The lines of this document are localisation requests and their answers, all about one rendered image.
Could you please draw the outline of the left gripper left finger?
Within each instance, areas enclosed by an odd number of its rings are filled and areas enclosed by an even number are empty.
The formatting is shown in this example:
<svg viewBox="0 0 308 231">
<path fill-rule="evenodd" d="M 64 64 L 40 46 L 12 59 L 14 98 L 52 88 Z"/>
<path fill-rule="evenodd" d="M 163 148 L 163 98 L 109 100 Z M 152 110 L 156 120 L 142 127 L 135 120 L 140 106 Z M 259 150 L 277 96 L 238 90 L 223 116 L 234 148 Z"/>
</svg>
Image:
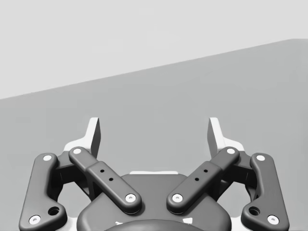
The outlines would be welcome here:
<svg viewBox="0 0 308 231">
<path fill-rule="evenodd" d="M 125 214 L 141 210 L 140 194 L 105 162 L 97 160 L 100 141 L 100 122 L 92 117 L 84 137 L 67 143 L 60 156 L 43 153 L 34 159 L 19 230 L 56 231 L 65 226 L 68 216 L 58 197 L 63 185 L 70 182 L 91 201 L 102 193 Z"/>
</svg>

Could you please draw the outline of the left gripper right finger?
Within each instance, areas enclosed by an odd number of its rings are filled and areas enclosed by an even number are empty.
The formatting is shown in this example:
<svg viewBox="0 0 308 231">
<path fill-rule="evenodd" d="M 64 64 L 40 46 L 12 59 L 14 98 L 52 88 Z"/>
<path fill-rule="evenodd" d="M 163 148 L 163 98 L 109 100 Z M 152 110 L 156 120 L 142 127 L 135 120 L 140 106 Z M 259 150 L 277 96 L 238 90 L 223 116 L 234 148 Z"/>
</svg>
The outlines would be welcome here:
<svg viewBox="0 0 308 231">
<path fill-rule="evenodd" d="M 218 118 L 208 122 L 207 142 L 211 159 L 203 162 L 167 196 L 167 209 L 186 212 L 203 194 L 219 197 L 237 182 L 250 197 L 241 223 L 252 231 L 287 231 L 290 222 L 274 159 L 269 154 L 249 156 L 240 142 L 224 137 Z"/>
</svg>

